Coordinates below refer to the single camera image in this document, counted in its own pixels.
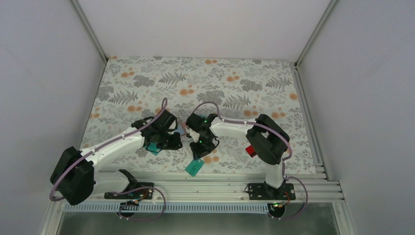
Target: floral tablecloth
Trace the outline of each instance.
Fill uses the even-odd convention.
[[[285,61],[113,56],[100,84],[82,147],[92,146],[124,131],[134,121],[154,116],[168,98],[168,110],[186,121],[194,107],[215,101],[229,118],[269,115],[291,138],[294,155],[288,174],[315,174],[290,64]],[[202,106],[197,114],[216,110]],[[199,173],[263,173],[264,163],[251,158],[245,139],[221,137],[220,145],[205,156]],[[140,148],[120,156],[103,170],[184,172],[192,161],[189,144],[163,150],[157,156]]]

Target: red block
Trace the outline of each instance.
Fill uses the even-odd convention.
[[[254,148],[252,147],[252,145],[250,145],[249,147],[245,148],[245,150],[247,151],[247,153],[249,154],[249,156],[250,156],[251,158],[253,158],[253,157],[255,157],[255,156],[256,156],[255,150],[254,150]]]

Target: teal card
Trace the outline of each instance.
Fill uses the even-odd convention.
[[[185,169],[191,176],[195,176],[197,172],[203,167],[205,162],[202,159],[193,160]]]
[[[157,154],[160,153],[161,149],[157,148],[157,145],[155,143],[150,143],[147,146],[147,151],[149,151],[150,153],[154,154],[155,156],[157,156]]]

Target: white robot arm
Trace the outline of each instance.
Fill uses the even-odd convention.
[[[256,154],[266,164],[265,183],[273,188],[279,188],[284,183],[281,157],[287,150],[287,146],[279,137],[258,128],[253,123],[265,125],[278,132],[287,142],[290,140],[289,136],[264,114],[257,119],[242,120],[222,117],[221,120],[216,114],[202,118],[193,113],[186,122],[189,127],[189,136],[194,140],[190,144],[193,158],[201,158],[213,151],[219,144],[216,137],[247,138]]]
[[[125,170],[100,172],[105,164],[149,143],[155,143],[159,149],[176,150],[182,147],[180,134],[173,133],[177,129],[174,115],[164,110],[157,120],[150,121],[151,125],[148,125],[147,121],[152,118],[138,120],[121,134],[90,148],[79,151],[74,147],[66,149],[50,182],[71,205],[81,203],[92,194],[124,191],[135,179]]]

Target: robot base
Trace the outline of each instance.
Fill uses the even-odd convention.
[[[131,187],[129,187],[128,190],[125,190],[125,191],[129,191],[130,189],[140,188],[140,187],[145,187],[145,186],[154,187],[154,184],[153,183],[137,182],[134,185],[130,184],[129,186],[131,186]],[[129,194],[117,195],[117,196],[115,194],[110,193],[110,192],[106,192],[104,194],[104,198],[105,199],[127,199],[127,200],[131,199],[131,200],[133,200],[133,199],[141,198],[143,196],[143,194],[144,194],[144,190],[138,190],[138,191],[135,191],[135,192],[132,192],[132,193],[129,193]],[[145,197],[145,199],[150,200],[152,198],[153,198],[153,192],[151,190],[150,191],[147,190],[147,196]]]
[[[290,200],[296,199],[294,185],[284,183],[278,189],[272,188],[266,183],[251,183],[247,186],[247,193],[249,193],[249,200],[265,201],[265,200]]]

